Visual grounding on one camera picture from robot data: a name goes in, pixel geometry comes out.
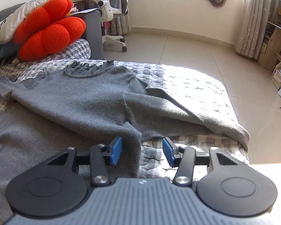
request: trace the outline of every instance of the stuffed toy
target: stuffed toy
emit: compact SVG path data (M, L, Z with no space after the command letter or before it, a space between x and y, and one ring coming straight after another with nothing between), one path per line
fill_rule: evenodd
M0 45L4 45L11 40L20 24L35 9L42 7L50 0L32 0L20 6L11 15L0 22Z
M72 7L71 0L50 0L28 15L13 37L15 44L23 44L19 52L21 60L40 60L81 37L85 22L77 17L64 19Z
M16 45L13 41L10 41L4 45L0 45L0 59L7 58L15 53L18 53L20 47L21 45ZM18 59L15 59L14 61L14 64L19 63Z

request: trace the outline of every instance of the curtain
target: curtain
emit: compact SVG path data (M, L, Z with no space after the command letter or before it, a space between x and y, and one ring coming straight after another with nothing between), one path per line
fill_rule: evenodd
M275 19L278 14L278 3L279 0L271 0L268 20L273 24L275 23Z
M123 35L130 31L128 15L114 18L111 21L111 35Z
M235 50L250 58L257 59L265 33L270 9L274 15L277 0L246 0L244 22Z

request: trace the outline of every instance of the tiled floor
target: tiled floor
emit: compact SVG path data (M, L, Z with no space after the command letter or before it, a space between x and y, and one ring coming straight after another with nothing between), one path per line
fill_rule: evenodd
M188 67L224 83L239 123L251 136L252 167L278 187L272 215L281 222L281 98L270 81L271 72L233 49L200 41L141 33L124 38L128 51L105 45L106 59Z

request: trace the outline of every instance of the chair armrest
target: chair armrest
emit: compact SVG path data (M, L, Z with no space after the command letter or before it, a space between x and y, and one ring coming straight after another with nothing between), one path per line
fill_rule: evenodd
M86 24L85 32L81 38L87 40L90 45L90 59L104 60L100 12L95 10L89 13L76 13L71 16L83 19Z

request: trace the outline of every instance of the office chair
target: office chair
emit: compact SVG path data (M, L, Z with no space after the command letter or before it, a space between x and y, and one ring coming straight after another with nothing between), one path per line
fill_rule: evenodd
M101 9L101 22L109 22L113 18L125 16L129 13L128 0L92 0L96 2ZM102 41L114 45L122 46L122 51L126 52L127 47L123 36L103 35Z

